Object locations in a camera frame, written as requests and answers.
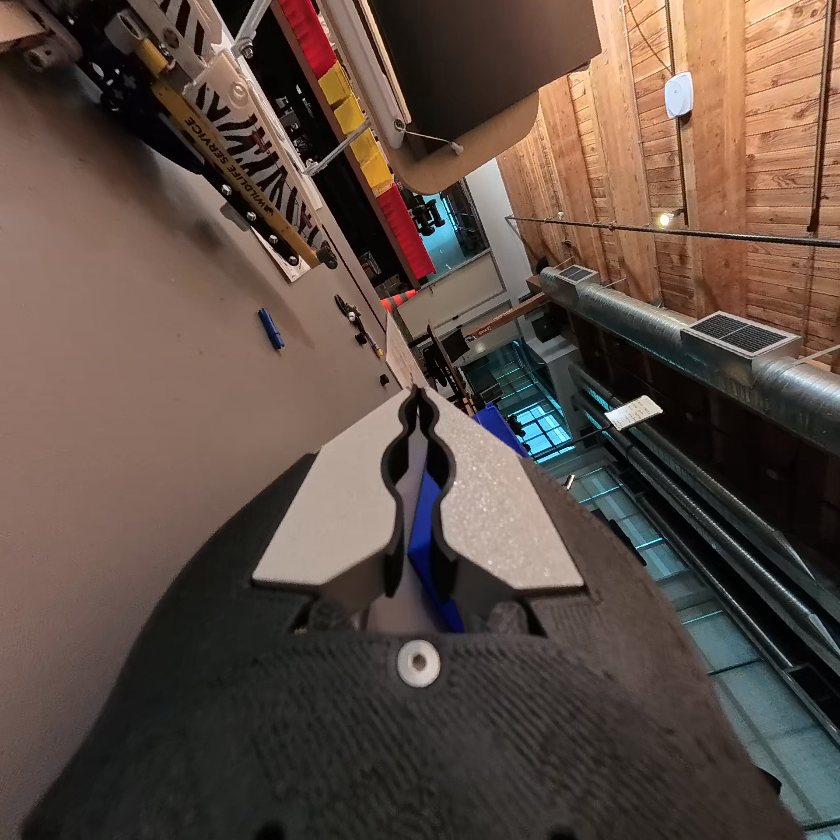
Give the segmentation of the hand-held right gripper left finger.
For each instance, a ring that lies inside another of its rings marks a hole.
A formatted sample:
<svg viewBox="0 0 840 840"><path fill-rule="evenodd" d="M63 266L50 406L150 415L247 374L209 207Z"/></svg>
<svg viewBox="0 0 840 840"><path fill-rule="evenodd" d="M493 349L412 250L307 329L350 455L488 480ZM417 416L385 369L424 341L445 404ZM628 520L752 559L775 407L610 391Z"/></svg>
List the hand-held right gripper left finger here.
<svg viewBox="0 0 840 840"><path fill-rule="evenodd" d="M320 448L255 584L318 599L393 598L423 484L422 393L397 393Z"/></svg>

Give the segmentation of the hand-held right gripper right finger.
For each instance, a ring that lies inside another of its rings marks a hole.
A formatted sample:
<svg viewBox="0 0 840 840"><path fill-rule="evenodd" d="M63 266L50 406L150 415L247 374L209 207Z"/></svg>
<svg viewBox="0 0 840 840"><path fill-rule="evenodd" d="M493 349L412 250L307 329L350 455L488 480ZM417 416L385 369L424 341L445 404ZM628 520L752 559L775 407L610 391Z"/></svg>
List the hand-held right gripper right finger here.
<svg viewBox="0 0 840 840"><path fill-rule="evenodd" d="M585 583L526 462L452 407L420 390L432 506L430 574L443 601L516 601Z"/></svg>

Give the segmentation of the zebra striped lego helicopter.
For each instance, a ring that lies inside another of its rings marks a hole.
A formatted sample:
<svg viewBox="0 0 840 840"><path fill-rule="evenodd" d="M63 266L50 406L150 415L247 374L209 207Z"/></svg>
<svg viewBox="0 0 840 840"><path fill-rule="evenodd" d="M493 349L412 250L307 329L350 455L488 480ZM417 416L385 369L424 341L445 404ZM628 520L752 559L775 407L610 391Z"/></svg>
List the zebra striped lego helicopter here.
<svg viewBox="0 0 840 840"><path fill-rule="evenodd" d="M214 2L2 2L2 52L75 66L111 120L200 175L286 266L334 270L320 201Z"/></svg>

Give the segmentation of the blue plastic bin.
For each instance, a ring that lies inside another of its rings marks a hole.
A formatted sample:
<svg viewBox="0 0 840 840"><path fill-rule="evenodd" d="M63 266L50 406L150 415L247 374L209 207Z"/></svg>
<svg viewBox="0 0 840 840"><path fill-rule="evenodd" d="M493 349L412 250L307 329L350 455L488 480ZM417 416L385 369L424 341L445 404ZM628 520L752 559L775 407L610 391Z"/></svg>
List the blue plastic bin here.
<svg viewBox="0 0 840 840"><path fill-rule="evenodd" d="M488 405L473 416L473 420L486 429L495 438L507 445L519 456L527 456L529 451L520 443L519 438L508 425L507 420L494 405ZM454 601L443 602L434 587L431 574L432 512L440 488L428 469L424 470L418 502L413 522L411 539L408 544L407 558L411 562L423 592L423 600L434 617L438 627L447 632L462 634L465 625Z"/></svg>

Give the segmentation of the white hanging sign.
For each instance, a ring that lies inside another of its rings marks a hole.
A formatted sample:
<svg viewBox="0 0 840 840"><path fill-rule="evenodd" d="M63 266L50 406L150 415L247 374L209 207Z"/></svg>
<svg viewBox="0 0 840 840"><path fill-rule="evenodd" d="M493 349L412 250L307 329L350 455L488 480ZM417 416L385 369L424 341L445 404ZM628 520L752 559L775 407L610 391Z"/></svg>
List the white hanging sign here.
<svg viewBox="0 0 840 840"><path fill-rule="evenodd" d="M659 417L663 413L664 409L650 396L641 395L606 412L605 421L610 428L622 432Z"/></svg>

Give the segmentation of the black ceiling pipes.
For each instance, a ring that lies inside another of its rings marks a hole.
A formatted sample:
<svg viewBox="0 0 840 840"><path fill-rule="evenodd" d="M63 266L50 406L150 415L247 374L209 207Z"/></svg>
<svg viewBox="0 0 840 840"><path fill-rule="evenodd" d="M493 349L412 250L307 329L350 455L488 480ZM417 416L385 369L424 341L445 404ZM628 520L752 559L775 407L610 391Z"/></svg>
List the black ceiling pipes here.
<svg viewBox="0 0 840 840"><path fill-rule="evenodd" d="M605 436L656 498L721 557L838 684L838 591L783 533L740 501L650 422Z"/></svg>

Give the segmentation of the zebra sticker sheet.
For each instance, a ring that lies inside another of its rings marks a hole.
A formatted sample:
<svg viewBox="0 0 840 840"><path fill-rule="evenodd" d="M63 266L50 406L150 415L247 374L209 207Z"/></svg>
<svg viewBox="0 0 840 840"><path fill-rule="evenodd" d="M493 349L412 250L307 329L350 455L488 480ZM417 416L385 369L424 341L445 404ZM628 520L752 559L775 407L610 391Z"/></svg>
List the zebra sticker sheet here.
<svg viewBox="0 0 840 840"><path fill-rule="evenodd" d="M235 224L243 231L251 233L255 240L265 250L267 255L273 260L279 272L286 282L294 283L302 278L311 269L310 266L301 259L301 257L291 251L286 253L284 248L287 243L277 236L271 234L268 238L263 236L258 229L246 220L245 215L240 213L231 202L224 202L219 208L219 212L230 222Z"/></svg>

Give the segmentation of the row of red yellow bins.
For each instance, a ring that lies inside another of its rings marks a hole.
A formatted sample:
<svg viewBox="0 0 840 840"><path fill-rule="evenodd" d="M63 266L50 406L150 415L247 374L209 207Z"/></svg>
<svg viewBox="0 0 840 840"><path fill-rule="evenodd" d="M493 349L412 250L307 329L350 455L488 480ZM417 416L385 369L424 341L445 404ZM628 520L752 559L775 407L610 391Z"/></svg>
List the row of red yellow bins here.
<svg viewBox="0 0 840 840"><path fill-rule="evenodd" d="M375 287L417 293L435 267L403 200L370 110L336 50L318 2L272 2L301 92L306 165Z"/></svg>

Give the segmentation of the black metal tie rod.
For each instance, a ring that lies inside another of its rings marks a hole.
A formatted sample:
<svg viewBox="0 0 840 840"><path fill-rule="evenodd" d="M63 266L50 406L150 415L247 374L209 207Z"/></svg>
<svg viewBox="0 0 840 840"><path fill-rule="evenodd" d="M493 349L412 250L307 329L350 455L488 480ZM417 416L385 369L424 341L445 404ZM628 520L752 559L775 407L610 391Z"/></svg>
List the black metal tie rod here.
<svg viewBox="0 0 840 840"><path fill-rule="evenodd" d="M839 250L837 238L814 238L813 236L779 236L769 234L744 234L722 231L709 231L686 227L657 227L650 225L627 225L616 222L575 222L563 217L521 217L516 215L505 216L506 221L516 223L538 224L541 226L563 226L567 228L586 228L593 230L607 231L610 233L630 233L639 235L662 235L683 238L714 239L720 241L762 244L762 245L783 245L790 247L803 247L814 249Z"/></svg>

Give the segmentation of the white lamp bar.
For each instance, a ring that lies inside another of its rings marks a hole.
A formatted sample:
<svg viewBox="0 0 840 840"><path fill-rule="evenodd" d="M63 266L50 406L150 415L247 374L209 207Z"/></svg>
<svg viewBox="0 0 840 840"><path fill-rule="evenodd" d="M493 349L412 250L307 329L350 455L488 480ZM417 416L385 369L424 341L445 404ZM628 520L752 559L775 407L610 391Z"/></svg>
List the white lamp bar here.
<svg viewBox="0 0 840 840"><path fill-rule="evenodd" d="M412 117L372 3L322 1L318 5L379 134L391 149L400 149Z"/></svg>

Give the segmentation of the silver air duct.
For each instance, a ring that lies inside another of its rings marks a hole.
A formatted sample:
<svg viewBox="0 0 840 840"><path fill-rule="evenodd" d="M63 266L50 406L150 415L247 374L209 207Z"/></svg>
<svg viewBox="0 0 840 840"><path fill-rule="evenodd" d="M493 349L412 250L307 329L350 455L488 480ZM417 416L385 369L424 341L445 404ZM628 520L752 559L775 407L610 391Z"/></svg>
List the silver air duct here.
<svg viewBox="0 0 840 840"><path fill-rule="evenodd" d="M541 291L567 312L839 454L838 374L798 358L802 338L724 311L693 319L595 281L582 266L539 274Z"/></svg>

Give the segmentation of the white wall access point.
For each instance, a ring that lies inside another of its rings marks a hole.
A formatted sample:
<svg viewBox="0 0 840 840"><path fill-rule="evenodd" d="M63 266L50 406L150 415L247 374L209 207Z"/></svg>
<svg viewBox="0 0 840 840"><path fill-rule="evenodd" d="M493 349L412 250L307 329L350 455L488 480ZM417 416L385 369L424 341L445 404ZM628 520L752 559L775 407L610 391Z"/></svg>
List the white wall access point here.
<svg viewBox="0 0 840 840"><path fill-rule="evenodd" d="M694 83L690 71L676 73L665 81L665 110L668 119L677 120L694 108Z"/></svg>

